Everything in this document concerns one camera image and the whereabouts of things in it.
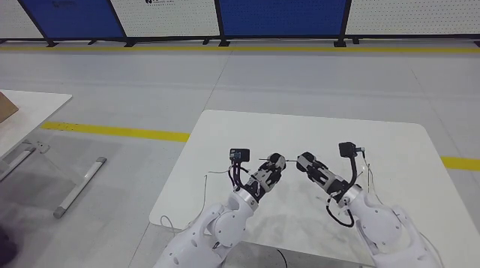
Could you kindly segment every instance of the white table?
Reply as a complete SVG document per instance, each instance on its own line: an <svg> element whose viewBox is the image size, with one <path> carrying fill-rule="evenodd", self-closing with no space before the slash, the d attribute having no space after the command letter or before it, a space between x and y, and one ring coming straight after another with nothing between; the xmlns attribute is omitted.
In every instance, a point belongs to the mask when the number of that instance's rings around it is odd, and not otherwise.
<svg viewBox="0 0 480 268"><path fill-rule="evenodd" d="M479 233L426 130L409 123L207 110L154 205L150 222L160 224L160 217L168 215L175 227L183 228L195 218L203 204L203 176L228 168L230 148L250 149L250 163L244 167L251 170L261 165L258 158L273 152L295 160L309 151L350 179L350 163L338 151L338 143L345 141L366 148L376 192L385 204L399 204L409 213L439 249L445 267L480 266ZM294 163L282 175L248 220L246 242L373 265L356 230L328 216L321 188ZM225 202L232 191L228 176L209 174L206 191L206 206Z"/></svg>
<svg viewBox="0 0 480 268"><path fill-rule="evenodd" d="M35 146L40 151L40 154L44 155L55 168L66 174L75 183L73 190L53 213L56 218L61 218L106 159L98 158L86 175L79 175L70 168L67 160L32 133L34 129L38 128L45 120L69 102L72 95L9 90L0 90L0 92L19 108L16 113L0 123L0 168L3 170L3 173L0 175L0 181L32 154L35 151L33 146ZM32 146L22 152L11 163L7 164L3 161L3 158L26 138L31 141Z"/></svg>

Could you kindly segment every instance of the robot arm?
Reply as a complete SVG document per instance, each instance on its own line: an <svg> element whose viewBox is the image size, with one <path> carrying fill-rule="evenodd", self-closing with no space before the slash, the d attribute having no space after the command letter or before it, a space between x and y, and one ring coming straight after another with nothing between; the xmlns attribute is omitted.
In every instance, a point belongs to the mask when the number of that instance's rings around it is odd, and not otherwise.
<svg viewBox="0 0 480 268"><path fill-rule="evenodd" d="M258 208L260 199L274 188L286 167L285 158L274 153L243 184L241 163L250 160L249 150L231 149L230 159L234 191L226 205L218 203L203 211L191 227L170 241L154 268L220 268L242 240L247 219Z"/></svg>
<svg viewBox="0 0 480 268"><path fill-rule="evenodd" d="M390 208L381 203L371 203L365 190L355 184L354 157L357 156L357 152L365 152L365 149L357 148L350 142L341 143L339 147L340 155L349 158L352 165L350 182L331 172L309 152L297 159L297 168L301 172L306 172L312 182L322 188L340 207L346 209L351 223L345 224L332 215L328 199L326 208L330 216L346 227L353 227L356 224L358 234L378 268L440 268L420 232L400 207ZM383 250L396 247L403 229L409 234L410 244L400 251L384 252Z"/></svg>

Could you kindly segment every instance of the blue pegboard panel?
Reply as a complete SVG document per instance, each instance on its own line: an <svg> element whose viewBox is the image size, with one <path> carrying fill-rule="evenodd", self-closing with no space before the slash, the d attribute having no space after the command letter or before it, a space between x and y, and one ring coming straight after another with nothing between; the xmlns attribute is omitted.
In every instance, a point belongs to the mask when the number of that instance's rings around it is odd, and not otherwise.
<svg viewBox="0 0 480 268"><path fill-rule="evenodd" d="M347 0L219 0L225 35L339 35Z"/></svg>
<svg viewBox="0 0 480 268"><path fill-rule="evenodd" d="M107 0L22 0L49 38L120 38Z"/></svg>

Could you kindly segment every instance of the white pegboard panel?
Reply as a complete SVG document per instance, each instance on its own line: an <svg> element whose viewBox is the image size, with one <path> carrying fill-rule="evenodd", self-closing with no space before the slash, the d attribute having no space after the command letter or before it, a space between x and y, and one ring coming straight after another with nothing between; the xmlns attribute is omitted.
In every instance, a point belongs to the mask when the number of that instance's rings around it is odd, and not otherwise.
<svg viewBox="0 0 480 268"><path fill-rule="evenodd" d="M42 38L17 0L0 0L0 38Z"/></svg>
<svg viewBox="0 0 480 268"><path fill-rule="evenodd" d="M127 36L219 35L214 0L112 0Z"/></svg>
<svg viewBox="0 0 480 268"><path fill-rule="evenodd" d="M480 34L480 0L352 0L346 33Z"/></svg>

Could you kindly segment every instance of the cardboard box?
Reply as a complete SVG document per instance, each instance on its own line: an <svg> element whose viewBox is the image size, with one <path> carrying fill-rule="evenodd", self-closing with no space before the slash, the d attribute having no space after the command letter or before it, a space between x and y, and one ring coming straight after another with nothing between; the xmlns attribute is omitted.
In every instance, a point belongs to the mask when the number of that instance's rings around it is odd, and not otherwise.
<svg viewBox="0 0 480 268"><path fill-rule="evenodd" d="M0 123L12 116L16 111L18 111L18 107L0 92Z"/></svg>

